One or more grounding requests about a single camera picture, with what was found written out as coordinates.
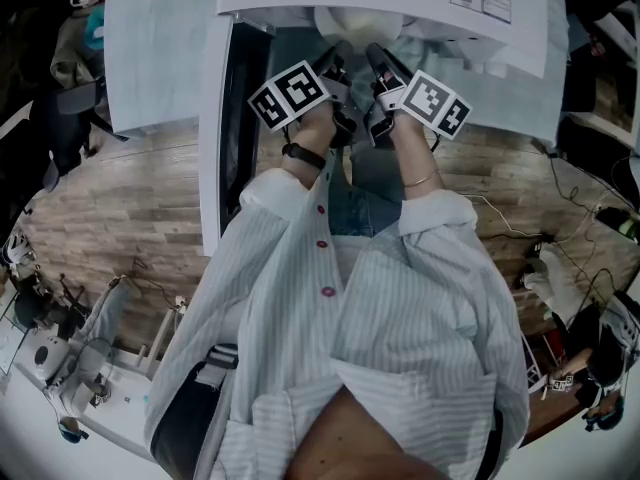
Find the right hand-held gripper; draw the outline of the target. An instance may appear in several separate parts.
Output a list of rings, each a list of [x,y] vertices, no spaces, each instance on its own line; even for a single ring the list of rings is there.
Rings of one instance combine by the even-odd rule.
[[[471,115],[471,105],[459,94],[427,73],[418,70],[409,82],[402,81],[398,59],[378,43],[365,50],[379,77],[373,84],[374,103],[367,112],[367,132],[374,148],[392,148],[391,131],[397,113],[406,113],[433,131],[453,140]]]

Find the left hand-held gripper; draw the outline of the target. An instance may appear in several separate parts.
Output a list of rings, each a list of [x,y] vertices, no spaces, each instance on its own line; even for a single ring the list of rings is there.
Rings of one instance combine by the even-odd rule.
[[[307,61],[301,61],[265,81],[248,99],[248,104],[262,124],[274,133],[287,128],[319,104],[329,102],[336,126],[331,147],[345,147],[357,129],[356,122],[344,110],[351,87],[345,71],[352,56],[352,44],[340,40],[327,50],[323,71],[317,73]]]

